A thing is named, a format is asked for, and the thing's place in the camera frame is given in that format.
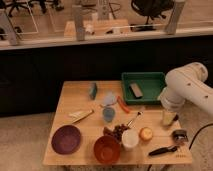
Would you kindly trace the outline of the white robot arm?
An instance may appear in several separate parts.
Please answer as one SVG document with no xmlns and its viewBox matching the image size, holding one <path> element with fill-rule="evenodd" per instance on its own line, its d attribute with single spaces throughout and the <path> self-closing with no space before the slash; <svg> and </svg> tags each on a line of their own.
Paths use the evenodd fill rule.
<svg viewBox="0 0 213 171">
<path fill-rule="evenodd" d="M 213 116 L 213 88 L 205 84 L 207 68 L 193 62 L 170 70 L 165 76 L 166 87 L 158 99 L 171 112 L 179 112 L 185 101 L 191 101 Z"/>
</svg>

